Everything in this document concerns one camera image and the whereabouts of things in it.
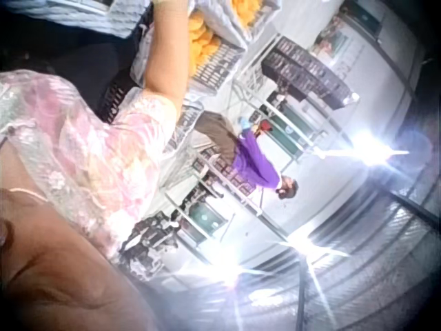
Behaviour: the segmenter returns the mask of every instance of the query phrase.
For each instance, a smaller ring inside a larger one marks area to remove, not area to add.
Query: shirt
[[[51,205],[107,257],[145,214],[175,125],[173,103],[142,90],[108,125],[61,77],[0,74],[0,133]]]
[[[279,186],[280,175],[260,151],[257,140],[250,129],[244,130],[242,139],[238,140],[233,168],[252,184],[273,189]]]

